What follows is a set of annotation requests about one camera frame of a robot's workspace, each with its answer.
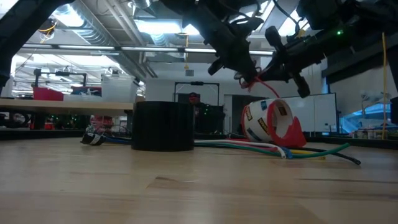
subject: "duct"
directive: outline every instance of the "duct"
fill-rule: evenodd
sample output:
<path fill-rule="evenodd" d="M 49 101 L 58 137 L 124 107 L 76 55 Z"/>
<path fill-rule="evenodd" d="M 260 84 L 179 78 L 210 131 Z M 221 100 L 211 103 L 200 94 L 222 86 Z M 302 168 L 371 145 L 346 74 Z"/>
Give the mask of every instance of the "duct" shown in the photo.
<path fill-rule="evenodd" d="M 74 3 L 66 4 L 59 7 L 54 16 L 70 16 L 73 19 L 73 14 L 78 14 L 84 21 L 84 24 L 79 28 L 87 30 L 74 30 L 82 39 L 86 40 L 91 45 L 119 45 L 119 43 L 112 37 L 112 35 L 103 27 L 93 13 L 80 0 Z M 134 75 L 141 80 L 145 80 L 146 72 L 139 64 L 130 58 L 125 52 L 119 55 L 109 55 L 109 58 L 120 64 L 128 74 Z"/>
<path fill-rule="evenodd" d="M 132 3 L 139 9 L 148 8 L 153 0 L 132 0 Z"/>

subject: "wooden table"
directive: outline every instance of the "wooden table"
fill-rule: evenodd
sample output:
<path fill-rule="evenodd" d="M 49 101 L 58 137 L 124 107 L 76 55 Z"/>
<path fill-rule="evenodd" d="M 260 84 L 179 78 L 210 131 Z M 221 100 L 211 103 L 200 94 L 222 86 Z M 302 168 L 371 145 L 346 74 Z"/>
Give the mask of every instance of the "wooden table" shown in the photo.
<path fill-rule="evenodd" d="M 0 99 L 0 108 L 23 110 L 35 113 L 49 114 L 83 114 L 125 116 L 125 111 L 133 110 L 132 103 L 103 102 L 66 102 L 45 100 L 8 100 Z"/>
<path fill-rule="evenodd" d="M 234 149 L 143 152 L 2 141 L 0 223 L 397 223 L 398 152 L 282 160 Z M 331 149 L 335 146 L 309 144 Z"/>

